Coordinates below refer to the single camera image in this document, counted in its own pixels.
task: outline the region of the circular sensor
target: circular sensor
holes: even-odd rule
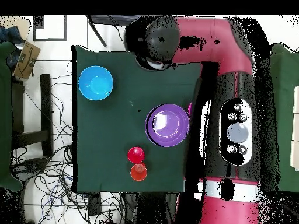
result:
[[[231,124],[227,128],[227,137],[231,142],[241,144],[247,140],[249,132],[246,126],[240,123]]]

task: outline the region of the button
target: button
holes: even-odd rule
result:
[[[231,142],[241,144],[247,140],[249,132],[246,126],[241,123],[231,124],[227,128],[227,137]]]
[[[235,113],[229,113],[228,119],[229,120],[236,120],[237,119],[237,115]]]
[[[247,116],[243,113],[240,114],[240,120],[241,121],[246,121],[247,120]]]
[[[240,104],[236,104],[235,105],[235,107],[234,107],[234,109],[235,109],[235,111],[241,111],[241,105]]]
[[[238,150],[237,147],[234,146],[234,145],[228,145],[228,146],[227,146],[227,152],[228,152],[228,153],[236,153],[237,150]]]
[[[240,145],[239,153],[242,154],[242,155],[246,155],[247,154],[247,148],[243,145]]]

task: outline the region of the green cloth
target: green cloth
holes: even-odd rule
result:
[[[170,147],[154,145],[145,134],[147,114],[162,103],[186,111],[199,77],[199,64],[165,71],[146,71],[130,52],[91,52],[76,46],[77,80],[92,65],[105,67],[113,77],[111,94],[101,101],[86,99],[77,87],[78,192],[183,191],[186,140]],[[130,148],[145,152],[147,178],[134,181],[128,161]]]
[[[270,74],[273,82],[279,146],[281,177],[279,190],[299,193],[299,172],[295,172],[290,166],[294,89],[299,86],[299,54],[289,52],[282,44],[275,44],[270,56]]]
[[[11,70],[6,65],[7,56],[16,50],[11,42],[0,43],[0,187],[19,191],[23,184],[12,177],[10,171],[12,147],[12,94]]]

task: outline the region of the cardboard box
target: cardboard box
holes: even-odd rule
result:
[[[13,74],[28,79],[39,53],[40,49],[38,47],[26,41]]]
[[[27,40],[31,23],[20,16],[0,16],[0,25],[4,28],[17,26],[20,36]],[[13,74],[19,78],[28,79],[35,65],[40,49],[26,41]]]

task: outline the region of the cup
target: cup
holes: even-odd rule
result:
[[[135,164],[130,173],[133,180],[143,181],[147,177],[147,168],[143,163]]]
[[[144,151],[140,147],[133,147],[128,151],[128,160],[137,164],[144,160]]]

